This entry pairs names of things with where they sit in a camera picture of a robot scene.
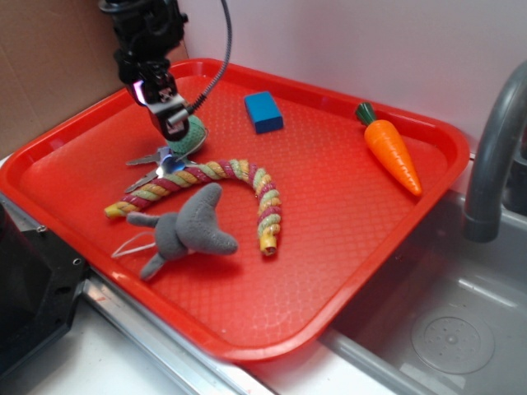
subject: tray rim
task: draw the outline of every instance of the tray rim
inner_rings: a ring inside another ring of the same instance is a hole
[[[176,80],[181,77],[213,77],[220,66],[220,61],[199,58],[174,63],[171,71],[174,73]],[[242,81],[244,81],[243,84],[239,83],[239,80],[237,79],[240,75],[245,77],[242,79]],[[234,80],[236,80],[236,85],[247,86],[254,90],[260,89],[270,91],[271,94],[276,97],[285,100],[292,100],[302,105],[340,116],[352,114],[349,104],[350,101],[363,100],[356,96],[346,95],[305,84],[303,82],[274,76],[266,72],[230,64],[223,81],[230,82]],[[371,100],[371,103],[385,119],[392,120],[394,123],[408,120],[419,122],[428,126],[428,128],[433,127],[435,129],[440,129],[445,137],[442,141],[442,146],[439,146],[438,148],[443,155],[445,155],[448,164],[447,170],[438,182],[435,183],[417,202],[412,209],[412,215],[404,217],[381,243],[381,245],[395,244],[396,246],[399,243],[398,240],[400,239],[401,234],[403,234],[403,237],[406,237],[411,230],[417,226],[419,221],[433,208],[433,206],[435,206],[451,184],[463,172],[469,162],[469,144],[461,131],[448,123],[376,103],[374,100]],[[75,249],[79,249],[79,247],[84,249],[82,247],[83,240],[79,235],[76,235],[75,232],[67,227],[64,228],[61,227],[60,224],[56,224],[57,221],[53,216],[16,188],[16,177],[14,173],[18,171],[20,174],[21,171],[23,172],[27,170],[37,160],[57,149],[57,136],[61,136],[62,138],[60,140],[63,144],[66,144],[76,136],[83,134],[90,128],[90,125],[98,124],[102,119],[108,118],[109,111],[111,114],[117,114],[125,106],[129,105],[135,104],[126,89],[123,88],[81,113],[71,117],[67,121],[59,124],[57,127],[50,129],[48,132],[45,132],[40,137],[37,137],[32,142],[17,150],[6,160],[2,168],[0,168],[0,189],[2,192],[37,221],[46,225],[49,224],[48,226],[50,229],[58,233]],[[77,126],[81,125],[81,127],[71,128],[73,124]],[[405,135],[417,138],[420,141],[426,141],[423,140],[423,135]],[[171,320],[176,317],[179,325],[175,327],[175,330],[181,331],[181,327],[187,329],[192,328],[192,330],[181,332],[191,341],[201,346],[205,351],[222,359],[244,362],[266,360],[286,354],[319,336],[329,324],[330,319],[334,317],[338,311],[342,309],[345,303],[347,303],[360,290],[361,286],[367,282],[367,279],[371,277],[380,266],[382,266],[382,263],[390,254],[389,250],[393,251],[393,249],[394,248],[388,250],[386,248],[377,248],[373,254],[361,264],[353,277],[346,280],[343,286],[335,293],[334,297],[299,332],[291,335],[288,339],[277,342],[276,344],[262,347],[240,348],[238,346],[233,346],[229,342],[220,338],[216,333],[208,331],[201,322],[190,316],[186,311],[176,309],[174,305],[159,298],[159,296],[153,292],[147,284],[134,276],[120,275],[118,279],[111,275],[108,276],[106,271],[102,271],[101,274],[103,277],[110,279],[125,292],[129,293],[134,299],[145,305],[164,321],[167,321],[168,317],[170,317]],[[97,264],[93,262],[111,261],[105,253],[97,249],[92,249],[86,258],[98,272],[101,272],[101,270],[98,268]],[[359,281],[361,285],[357,287],[358,277],[361,278],[361,281]],[[149,304],[145,304],[143,300],[149,300],[150,302]]]

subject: blue block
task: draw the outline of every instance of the blue block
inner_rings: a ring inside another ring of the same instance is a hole
[[[269,92],[245,97],[245,107],[257,133],[272,132],[283,128],[283,118]]]

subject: striped rope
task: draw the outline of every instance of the striped rope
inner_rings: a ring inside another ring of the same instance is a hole
[[[280,193],[271,176],[263,168],[247,160],[218,160],[207,164],[189,165],[183,170],[153,179],[120,201],[108,206],[105,214],[109,218],[126,216],[132,211],[141,211],[152,203],[182,188],[206,184],[221,179],[239,179],[248,184],[259,201],[258,237],[260,251],[272,255],[277,250],[276,235],[280,232],[282,202]]]

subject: sink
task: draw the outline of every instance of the sink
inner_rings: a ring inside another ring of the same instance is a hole
[[[330,332],[413,393],[525,393],[527,219],[504,211],[498,238],[477,244],[461,236],[463,203],[449,191]]]

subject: white wall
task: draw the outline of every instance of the white wall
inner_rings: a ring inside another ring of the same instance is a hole
[[[191,58],[222,59],[220,0],[179,0]],[[229,0],[231,61],[431,116],[473,151],[527,59],[525,0]]]

